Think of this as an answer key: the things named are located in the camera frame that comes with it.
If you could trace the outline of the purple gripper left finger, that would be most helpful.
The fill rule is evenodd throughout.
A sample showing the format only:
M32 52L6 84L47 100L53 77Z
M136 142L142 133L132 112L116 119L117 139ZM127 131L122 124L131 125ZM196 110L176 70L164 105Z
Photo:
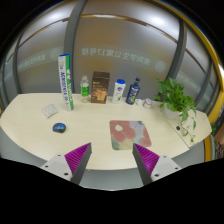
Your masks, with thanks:
M65 155L55 155L42 165L41 169L79 185L91 153L91 144L87 143Z

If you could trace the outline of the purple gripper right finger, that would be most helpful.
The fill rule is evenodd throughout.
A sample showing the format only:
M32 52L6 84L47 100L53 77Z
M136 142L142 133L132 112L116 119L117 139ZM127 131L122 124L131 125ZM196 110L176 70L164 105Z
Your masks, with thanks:
M133 144L132 153L144 185L181 170L181 167L167 155L159 156L136 143Z

